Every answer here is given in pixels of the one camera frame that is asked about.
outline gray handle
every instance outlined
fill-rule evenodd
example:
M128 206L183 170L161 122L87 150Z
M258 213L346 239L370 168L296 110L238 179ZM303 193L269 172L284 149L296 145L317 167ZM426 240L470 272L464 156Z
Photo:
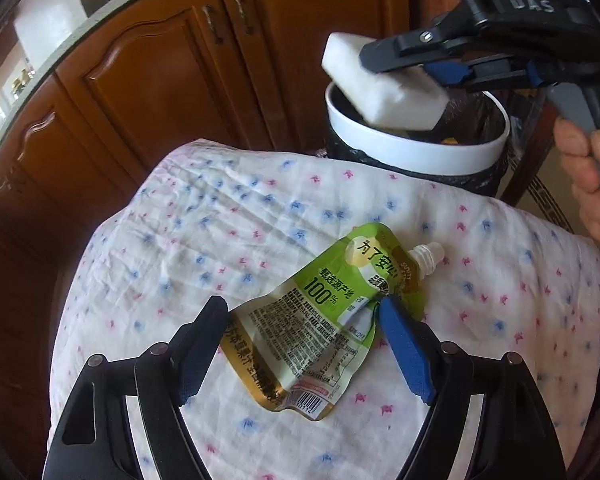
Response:
M587 136L598 129L582 89L574 83L560 83L547 90L547 97L565 119L577 124Z

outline wooden cabinet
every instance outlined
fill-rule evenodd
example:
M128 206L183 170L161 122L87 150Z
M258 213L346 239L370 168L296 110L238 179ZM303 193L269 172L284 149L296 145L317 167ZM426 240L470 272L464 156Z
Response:
M138 184L168 152L201 137L272 148L221 0L139 0L57 73Z
M224 0L277 150L324 146L320 67L331 32L373 38L408 28L408 0Z
M54 280L0 232L0 443L26 478L40 478L46 453Z
M41 253L72 252L135 190L50 76L0 147L0 228Z

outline barcode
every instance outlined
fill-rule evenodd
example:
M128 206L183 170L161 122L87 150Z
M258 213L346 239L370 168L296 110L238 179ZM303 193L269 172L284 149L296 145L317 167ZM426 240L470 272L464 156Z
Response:
M285 399L285 407L293 406L305 415L318 415L326 403L323 398L303 390L294 390Z

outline human hand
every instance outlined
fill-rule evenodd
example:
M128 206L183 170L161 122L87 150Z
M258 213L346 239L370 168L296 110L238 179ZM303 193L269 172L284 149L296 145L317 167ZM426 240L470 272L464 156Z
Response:
M571 177L571 192L580 204L580 218L589 233L600 241L600 130L589 139L571 121L558 118L554 125L560 163Z

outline green juice pouch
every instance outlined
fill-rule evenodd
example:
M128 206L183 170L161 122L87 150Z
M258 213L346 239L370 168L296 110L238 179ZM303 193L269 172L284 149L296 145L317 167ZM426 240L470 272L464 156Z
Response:
M369 351L380 298L398 294L421 319L418 282L443 255L438 244L407 253L387 226L360 226L270 294L232 310L222 351L261 406L320 420Z

